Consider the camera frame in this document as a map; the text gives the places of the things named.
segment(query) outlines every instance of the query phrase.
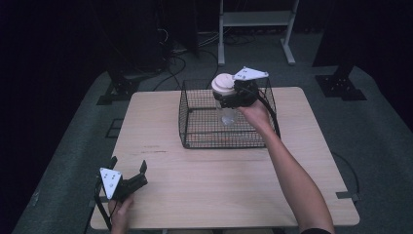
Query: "dark background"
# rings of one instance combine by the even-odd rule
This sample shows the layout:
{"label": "dark background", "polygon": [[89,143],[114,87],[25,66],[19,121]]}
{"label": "dark background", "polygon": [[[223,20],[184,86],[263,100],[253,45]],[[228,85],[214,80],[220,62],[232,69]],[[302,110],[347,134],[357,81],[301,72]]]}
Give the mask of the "dark background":
{"label": "dark background", "polygon": [[[196,23],[192,21],[187,32],[176,32],[176,39],[192,38],[196,27],[217,29],[218,0],[142,2],[167,6],[167,13],[180,9],[192,20],[195,16]],[[237,4],[227,1],[226,7],[236,9]],[[79,0],[0,3],[1,232],[13,230],[85,93],[107,68],[107,48],[102,46],[91,6]],[[290,6],[287,0],[260,0],[248,2],[245,10]],[[408,93],[413,78],[412,12],[412,3],[406,0],[301,1],[294,31],[324,29],[315,66],[336,65],[350,50],[355,64],[376,80],[412,129],[413,96]],[[173,27],[181,20],[169,14],[161,20],[168,22]]]}

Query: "wooden table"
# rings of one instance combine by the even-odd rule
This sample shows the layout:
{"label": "wooden table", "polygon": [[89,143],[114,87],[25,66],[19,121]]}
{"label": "wooden table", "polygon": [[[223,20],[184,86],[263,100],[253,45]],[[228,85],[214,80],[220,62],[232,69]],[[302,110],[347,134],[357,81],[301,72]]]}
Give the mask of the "wooden table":
{"label": "wooden table", "polygon": [[[318,185],[335,225],[356,225],[347,188],[300,88],[273,88],[282,141]],[[124,178],[146,160],[149,183],[135,194],[131,228],[296,226],[266,148],[185,149],[178,134],[180,92],[136,93],[113,155]],[[98,209],[91,226],[106,229]]]}

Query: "cable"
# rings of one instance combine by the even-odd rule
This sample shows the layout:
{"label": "cable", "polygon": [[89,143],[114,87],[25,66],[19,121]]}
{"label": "cable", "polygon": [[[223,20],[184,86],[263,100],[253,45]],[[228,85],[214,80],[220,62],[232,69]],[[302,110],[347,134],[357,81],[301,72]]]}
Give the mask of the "cable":
{"label": "cable", "polygon": [[[225,38],[224,43],[225,43],[225,45],[231,46],[231,47],[244,46],[244,45],[249,44],[249,43],[252,43],[252,42],[254,42],[254,41],[256,40],[256,38],[255,38],[254,35],[250,35],[250,36],[252,37],[251,40],[247,39],[245,36],[237,36],[237,37],[236,37],[236,36],[230,35],[230,36],[228,36],[228,37]],[[228,38],[234,40],[234,42],[233,42],[233,43],[228,42],[228,41],[227,41]]]}
{"label": "cable", "polygon": [[264,99],[263,97],[261,97],[260,95],[258,95],[258,94],[256,94],[256,93],[252,92],[252,91],[249,90],[249,89],[246,89],[246,88],[241,87],[241,86],[234,86],[234,87],[237,87],[237,88],[239,88],[239,89],[241,89],[241,90],[243,90],[243,91],[246,91],[246,92],[254,95],[259,101],[261,101],[261,102],[264,104],[264,106],[267,108],[268,112],[270,112],[271,118],[273,119],[274,130],[276,131],[276,134],[279,136],[279,138],[282,138],[282,134],[281,134],[281,132],[280,132],[279,122],[277,121],[277,114],[276,114],[276,112],[273,110],[273,108],[271,107],[270,103],[269,103],[266,99]]}
{"label": "cable", "polygon": [[166,30],[164,30],[163,28],[158,28],[158,31],[163,31],[165,32],[165,39],[164,39],[164,43],[168,41],[169,38],[169,34]]}
{"label": "cable", "polygon": [[165,78],[164,80],[162,80],[161,82],[159,82],[158,85],[156,85],[155,88],[152,90],[152,92],[155,92],[164,82],[166,82],[168,79],[170,79],[170,78],[172,78],[172,77],[175,78],[175,81],[176,81],[176,82],[178,83],[178,85],[179,85],[179,81],[176,79],[176,75],[179,74],[179,73],[186,67],[186,61],[185,61],[185,59],[179,58],[179,57],[173,57],[173,58],[174,58],[174,59],[180,59],[180,60],[183,62],[182,68],[180,68],[176,73],[172,73],[172,72],[170,71],[170,68],[169,68],[169,72],[170,72],[171,76],[169,76],[169,77]]}
{"label": "cable", "polygon": [[358,200],[360,200],[360,199],[359,199],[360,185],[359,185],[359,180],[358,180],[358,176],[357,176],[357,173],[356,173],[355,169],[352,167],[352,165],[349,163],[349,161],[347,161],[343,156],[339,155],[338,153],[336,153],[336,152],[334,152],[334,151],[331,151],[331,154],[332,154],[333,156],[335,156],[335,157],[343,160],[343,162],[346,163],[347,166],[348,166],[348,167],[350,168],[350,170],[352,171],[353,176],[355,177],[355,182],[356,182],[356,195],[357,195]]}
{"label": "cable", "polygon": [[[229,30],[230,30],[230,28],[228,28],[228,29],[224,32],[224,35],[225,35]],[[211,44],[212,42],[218,40],[218,32],[211,32],[211,33],[213,33],[213,34],[215,34],[215,35],[213,35],[212,37],[206,39],[206,40],[203,41],[203,42],[200,42],[200,43],[198,44],[198,48],[205,47],[205,46]],[[187,53],[188,50],[187,50],[187,49],[172,50],[172,52],[173,52],[174,54],[176,54],[176,55],[182,55],[182,54],[184,54],[184,53]]]}
{"label": "cable", "polygon": [[[207,83],[207,85],[206,85],[206,90],[207,90],[208,87],[209,87],[209,85],[210,85],[210,83],[212,82],[213,78],[215,78],[216,73],[218,73],[218,69],[219,69],[218,58],[216,57],[216,55],[215,55],[214,53],[209,52],[209,51],[199,50],[199,52],[207,53],[207,54],[211,55],[211,56],[214,58],[214,60],[215,60],[215,71],[213,72],[212,78],[208,81],[208,83]],[[184,54],[186,54],[186,53],[189,53],[189,52],[188,52],[188,51],[185,51],[185,52],[180,53],[180,55],[184,55]]]}
{"label": "cable", "polygon": [[245,0],[245,2],[244,2],[244,6],[243,6],[243,9],[241,10],[241,11],[243,11],[243,10],[245,10],[245,7],[246,7],[246,3],[248,2],[248,0]]}
{"label": "cable", "polygon": [[118,200],[116,200],[115,207],[113,208],[113,211],[110,213],[110,216],[109,216],[110,219],[112,219],[112,215],[116,210],[116,206],[118,206]]}

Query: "wire mesh basket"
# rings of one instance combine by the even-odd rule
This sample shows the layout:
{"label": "wire mesh basket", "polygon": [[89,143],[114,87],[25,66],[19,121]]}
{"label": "wire mesh basket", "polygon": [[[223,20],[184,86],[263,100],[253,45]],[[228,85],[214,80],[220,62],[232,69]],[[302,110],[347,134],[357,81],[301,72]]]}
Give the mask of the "wire mesh basket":
{"label": "wire mesh basket", "polygon": [[[237,121],[224,126],[218,120],[215,98],[209,80],[185,80],[179,103],[179,136],[189,149],[258,148],[265,147],[261,136],[237,111]],[[260,93],[276,111],[268,78],[256,80]]]}

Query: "hand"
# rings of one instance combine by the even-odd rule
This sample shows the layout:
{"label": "hand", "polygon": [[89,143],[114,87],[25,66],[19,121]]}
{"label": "hand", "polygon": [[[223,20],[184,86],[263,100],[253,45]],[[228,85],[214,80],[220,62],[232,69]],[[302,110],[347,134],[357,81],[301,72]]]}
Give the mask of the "hand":
{"label": "hand", "polygon": [[267,130],[273,132],[268,110],[260,100],[256,100],[255,103],[249,107],[238,107],[238,110],[240,110],[246,121],[255,128],[258,134],[261,135]]}
{"label": "hand", "polygon": [[108,207],[112,214],[112,234],[125,234],[129,229],[128,209],[133,205],[132,193],[123,203],[115,200],[110,200]]}

